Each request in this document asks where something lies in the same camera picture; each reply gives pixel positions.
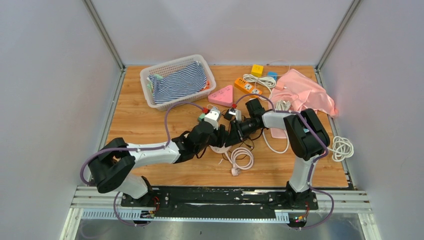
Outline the white round socket base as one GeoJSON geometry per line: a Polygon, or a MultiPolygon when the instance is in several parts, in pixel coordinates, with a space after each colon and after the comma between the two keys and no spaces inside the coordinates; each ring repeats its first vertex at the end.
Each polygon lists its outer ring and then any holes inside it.
{"type": "Polygon", "coordinates": [[[217,154],[224,154],[226,152],[228,152],[231,149],[231,146],[228,147],[217,147],[217,146],[209,146],[211,148],[211,150],[217,154]]]}

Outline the green plug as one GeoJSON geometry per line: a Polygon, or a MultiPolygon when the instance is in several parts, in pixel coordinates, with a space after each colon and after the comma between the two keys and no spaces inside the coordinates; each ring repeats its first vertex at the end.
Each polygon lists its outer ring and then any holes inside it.
{"type": "Polygon", "coordinates": [[[206,116],[206,114],[205,113],[202,113],[199,117],[198,117],[198,122],[202,122],[203,120],[204,120],[204,118],[205,118],[205,116],[206,116]]]}

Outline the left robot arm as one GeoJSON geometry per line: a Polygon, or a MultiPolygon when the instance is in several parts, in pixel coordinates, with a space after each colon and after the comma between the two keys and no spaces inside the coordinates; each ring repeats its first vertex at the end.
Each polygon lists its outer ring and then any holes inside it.
{"type": "Polygon", "coordinates": [[[218,129],[202,121],[191,131],[185,131],[169,142],[132,144],[118,137],[89,158],[87,166],[92,174],[91,185],[100,194],[119,191],[125,193],[140,206],[153,201],[151,185],[145,177],[131,173],[135,168],[154,164],[178,164],[200,158],[207,147],[223,147],[229,136],[226,127],[218,129]]]}

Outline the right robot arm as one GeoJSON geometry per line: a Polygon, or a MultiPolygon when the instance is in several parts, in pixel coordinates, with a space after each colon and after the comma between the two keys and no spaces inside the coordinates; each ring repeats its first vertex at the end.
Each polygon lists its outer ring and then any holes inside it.
{"type": "Polygon", "coordinates": [[[249,117],[244,121],[230,122],[225,147],[243,142],[257,130],[286,131],[295,161],[284,198],[290,208],[298,209],[312,195],[311,179],[316,162],[329,153],[330,138],[327,131],[311,108],[301,112],[265,110],[257,98],[247,101],[245,105],[249,117]]]}

